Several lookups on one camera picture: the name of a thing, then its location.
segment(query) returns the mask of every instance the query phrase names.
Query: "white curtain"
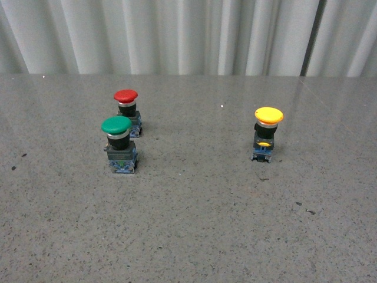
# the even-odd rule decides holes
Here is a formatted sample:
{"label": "white curtain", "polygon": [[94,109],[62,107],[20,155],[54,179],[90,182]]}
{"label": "white curtain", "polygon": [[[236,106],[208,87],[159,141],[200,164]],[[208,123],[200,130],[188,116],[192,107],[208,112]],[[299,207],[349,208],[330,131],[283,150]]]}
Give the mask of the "white curtain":
{"label": "white curtain", "polygon": [[[300,75],[319,0],[0,0],[0,73]],[[377,0],[327,0],[307,75],[377,76]]]}

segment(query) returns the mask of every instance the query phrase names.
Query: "yellow button cap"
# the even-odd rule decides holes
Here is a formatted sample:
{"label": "yellow button cap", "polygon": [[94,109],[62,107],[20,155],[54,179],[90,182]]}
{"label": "yellow button cap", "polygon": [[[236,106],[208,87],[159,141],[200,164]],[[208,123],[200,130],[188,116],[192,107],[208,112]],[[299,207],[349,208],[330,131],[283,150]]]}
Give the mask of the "yellow button cap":
{"label": "yellow button cap", "polygon": [[255,117],[262,123],[276,124],[284,119],[283,112],[272,107],[262,107],[255,111]]}

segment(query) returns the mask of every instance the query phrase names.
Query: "granite countertop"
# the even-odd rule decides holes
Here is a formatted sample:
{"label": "granite countertop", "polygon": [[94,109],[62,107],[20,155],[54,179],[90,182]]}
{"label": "granite countertop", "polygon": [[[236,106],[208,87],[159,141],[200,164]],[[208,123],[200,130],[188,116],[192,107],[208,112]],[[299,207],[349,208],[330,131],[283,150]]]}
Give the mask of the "granite countertop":
{"label": "granite countertop", "polygon": [[[101,123],[138,91],[134,175]],[[1,282],[377,282],[375,78],[0,75]],[[252,162],[255,109],[281,109]]]}

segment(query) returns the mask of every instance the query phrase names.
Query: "green button cap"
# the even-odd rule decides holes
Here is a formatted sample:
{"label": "green button cap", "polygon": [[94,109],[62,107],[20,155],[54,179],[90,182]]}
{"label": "green button cap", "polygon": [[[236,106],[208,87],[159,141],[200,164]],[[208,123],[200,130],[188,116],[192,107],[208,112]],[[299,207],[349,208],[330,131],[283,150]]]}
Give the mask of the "green button cap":
{"label": "green button cap", "polygon": [[123,116],[114,116],[106,119],[102,123],[102,131],[108,134],[118,135],[122,134],[131,128],[132,122],[129,118]]}

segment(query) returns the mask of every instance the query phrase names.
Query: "red button cap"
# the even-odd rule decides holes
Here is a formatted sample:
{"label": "red button cap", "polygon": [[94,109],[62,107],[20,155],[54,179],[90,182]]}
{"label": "red button cap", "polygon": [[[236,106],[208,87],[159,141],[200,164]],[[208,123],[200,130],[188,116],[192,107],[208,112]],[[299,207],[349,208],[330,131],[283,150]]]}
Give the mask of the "red button cap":
{"label": "red button cap", "polygon": [[134,90],[120,90],[114,94],[114,99],[120,103],[131,103],[137,97],[137,92]]}

